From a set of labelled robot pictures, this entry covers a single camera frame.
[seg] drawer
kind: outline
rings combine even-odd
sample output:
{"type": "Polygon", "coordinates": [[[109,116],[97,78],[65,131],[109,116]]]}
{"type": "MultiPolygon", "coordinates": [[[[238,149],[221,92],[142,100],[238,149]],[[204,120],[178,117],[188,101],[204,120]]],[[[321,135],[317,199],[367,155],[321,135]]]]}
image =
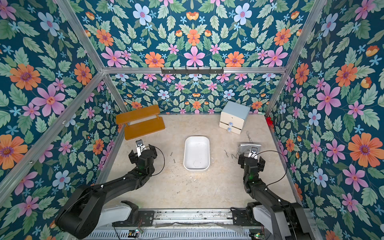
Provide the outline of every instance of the drawer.
{"type": "Polygon", "coordinates": [[[230,129],[230,132],[234,132],[236,134],[240,134],[241,133],[241,129],[238,129],[236,127],[233,127],[233,126],[229,126],[228,124],[225,124],[225,123],[219,123],[219,127],[221,128],[224,128],[226,130],[230,129]]]}

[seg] white tray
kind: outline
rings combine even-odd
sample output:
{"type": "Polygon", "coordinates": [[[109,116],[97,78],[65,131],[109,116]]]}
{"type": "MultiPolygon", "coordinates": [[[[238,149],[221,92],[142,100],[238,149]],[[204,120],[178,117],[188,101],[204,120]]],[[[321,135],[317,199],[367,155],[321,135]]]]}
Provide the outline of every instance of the white tray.
{"type": "Polygon", "coordinates": [[[205,172],[210,165],[209,139],[192,136],[186,139],[184,167],[191,172],[205,172]]]}

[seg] floral wallpaper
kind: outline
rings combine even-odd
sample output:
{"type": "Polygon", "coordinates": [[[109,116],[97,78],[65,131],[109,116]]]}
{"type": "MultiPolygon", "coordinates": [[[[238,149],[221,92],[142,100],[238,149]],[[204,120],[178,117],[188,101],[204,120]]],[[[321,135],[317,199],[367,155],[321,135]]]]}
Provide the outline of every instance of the floral wallpaper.
{"type": "Polygon", "coordinates": [[[384,238],[384,1],[328,1],[270,115],[326,240],[384,238]]]}
{"type": "Polygon", "coordinates": [[[266,74],[116,74],[128,110],[158,104],[165,113],[219,113],[227,101],[251,107],[254,114],[268,107],[280,75],[266,74]]]}
{"type": "Polygon", "coordinates": [[[106,66],[274,67],[286,65],[314,0],[76,2],[106,66]]]}

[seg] orange flower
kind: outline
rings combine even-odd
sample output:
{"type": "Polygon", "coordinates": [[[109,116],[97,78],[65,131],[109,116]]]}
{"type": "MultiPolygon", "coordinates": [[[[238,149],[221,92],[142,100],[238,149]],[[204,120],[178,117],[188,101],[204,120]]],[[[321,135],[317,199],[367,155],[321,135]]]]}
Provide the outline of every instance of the orange flower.
{"type": "Polygon", "coordinates": [[[361,81],[361,86],[363,88],[370,88],[372,84],[372,80],[370,77],[366,77],[361,81]]]}
{"type": "Polygon", "coordinates": [[[3,169],[13,168],[15,163],[18,163],[28,151],[26,144],[22,145],[24,140],[21,137],[15,137],[12,140],[12,135],[0,136],[0,165],[3,164],[3,169]]]}
{"type": "Polygon", "coordinates": [[[92,74],[90,73],[91,70],[84,63],[78,63],[75,67],[76,69],[74,70],[74,73],[77,75],[77,81],[83,85],[87,85],[92,78],[92,74]]]}
{"type": "Polygon", "coordinates": [[[95,144],[93,145],[93,152],[96,155],[99,155],[101,153],[101,151],[103,150],[103,147],[104,147],[104,141],[101,139],[97,139],[95,144]]]}
{"type": "Polygon", "coordinates": [[[177,30],[175,33],[176,36],[180,37],[183,35],[183,32],[181,30],[177,30]]]}
{"type": "Polygon", "coordinates": [[[201,108],[201,103],[199,103],[198,101],[195,101],[193,104],[192,104],[193,108],[194,109],[199,109],[201,108]]]}
{"type": "Polygon", "coordinates": [[[252,108],[253,109],[259,109],[262,107],[262,105],[263,105],[262,102],[254,102],[254,103],[252,103],[252,108]]]}
{"type": "Polygon", "coordinates": [[[348,66],[345,64],[341,67],[341,70],[336,73],[336,76],[338,76],[336,82],[339,83],[340,87],[349,86],[351,85],[351,81],[355,81],[355,74],[358,72],[358,68],[353,66],[353,63],[348,64],[348,66]]]}
{"type": "Polygon", "coordinates": [[[367,57],[372,57],[373,55],[375,55],[380,49],[377,47],[377,46],[369,46],[369,48],[367,48],[367,51],[365,52],[365,55],[367,55],[367,57]]]}
{"type": "Polygon", "coordinates": [[[187,12],[187,19],[189,20],[197,20],[199,18],[199,13],[197,12],[187,12]]]}
{"type": "Polygon", "coordinates": [[[291,19],[295,19],[299,16],[299,11],[294,11],[292,14],[291,14],[291,19]]]}
{"type": "Polygon", "coordinates": [[[244,55],[242,53],[239,54],[237,51],[235,51],[233,54],[228,54],[228,58],[225,59],[225,63],[227,64],[226,66],[230,68],[241,67],[241,64],[244,63],[243,57],[244,55]]]}
{"type": "Polygon", "coordinates": [[[149,52],[145,55],[145,63],[149,64],[150,68],[162,68],[164,67],[164,59],[161,58],[161,55],[155,52],[149,52]]]}
{"type": "Polygon", "coordinates": [[[197,33],[196,29],[192,29],[187,34],[188,42],[192,44],[192,46],[196,46],[196,44],[200,43],[200,34],[197,33]]]}
{"type": "Polygon", "coordinates": [[[96,32],[96,37],[99,39],[99,42],[103,43],[107,47],[113,45],[114,40],[110,33],[105,32],[104,29],[97,30],[96,32]]]}
{"type": "Polygon", "coordinates": [[[292,152],[293,148],[295,147],[295,144],[293,143],[292,139],[288,138],[288,140],[286,141],[285,146],[287,147],[288,151],[292,152]]]}
{"type": "Polygon", "coordinates": [[[327,230],[325,235],[326,240],[340,240],[338,236],[336,236],[334,231],[327,230]]]}
{"type": "Polygon", "coordinates": [[[206,37],[210,37],[211,35],[212,35],[212,32],[211,31],[209,31],[208,29],[204,32],[204,35],[206,36],[206,37]]]}
{"type": "Polygon", "coordinates": [[[274,38],[275,44],[283,46],[288,42],[291,35],[291,30],[283,28],[280,32],[276,33],[276,37],[274,38]]]}
{"type": "Polygon", "coordinates": [[[308,69],[308,64],[302,63],[300,67],[297,68],[295,74],[296,84],[303,85],[308,79],[308,74],[310,73],[310,70],[308,69]]]}
{"type": "Polygon", "coordinates": [[[295,188],[296,188],[297,194],[299,195],[300,201],[302,201],[303,196],[301,194],[303,193],[303,191],[301,190],[301,188],[299,188],[299,185],[297,183],[295,183],[295,188]]]}
{"type": "Polygon", "coordinates": [[[361,138],[359,135],[354,135],[351,139],[353,142],[348,143],[348,150],[351,150],[350,156],[353,161],[359,160],[359,165],[368,167],[377,167],[380,161],[377,159],[384,159],[384,150],[379,149],[383,143],[375,137],[371,140],[371,134],[363,132],[361,138]]]}
{"type": "Polygon", "coordinates": [[[31,65],[25,66],[24,64],[17,65],[19,68],[12,68],[9,72],[13,76],[9,76],[13,83],[16,83],[16,87],[25,90],[32,90],[32,87],[36,88],[38,83],[41,83],[40,73],[31,65]]]}
{"type": "Polygon", "coordinates": [[[140,108],[143,108],[143,106],[141,105],[141,103],[138,103],[138,102],[132,102],[131,103],[132,107],[134,109],[140,109],[140,108]]]}
{"type": "Polygon", "coordinates": [[[87,15],[87,17],[88,17],[89,19],[91,19],[92,21],[95,20],[95,15],[93,15],[93,13],[91,13],[91,12],[86,12],[85,15],[87,15]]]}

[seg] wooden shelf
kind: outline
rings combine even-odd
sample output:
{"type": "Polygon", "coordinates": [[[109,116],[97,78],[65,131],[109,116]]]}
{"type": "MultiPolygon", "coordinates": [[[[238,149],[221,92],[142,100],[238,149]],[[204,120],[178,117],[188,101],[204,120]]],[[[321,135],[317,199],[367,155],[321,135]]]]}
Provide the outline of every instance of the wooden shelf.
{"type": "Polygon", "coordinates": [[[165,127],[166,126],[164,125],[164,121],[162,117],[150,119],[144,122],[135,123],[125,128],[125,139],[130,140],[137,137],[141,137],[153,132],[163,130],[165,129],[165,127]]]}
{"type": "Polygon", "coordinates": [[[152,105],[149,107],[141,108],[135,111],[130,111],[127,113],[121,113],[116,116],[117,124],[129,123],[135,120],[142,118],[154,116],[160,114],[160,109],[158,105],[152,105]]]}

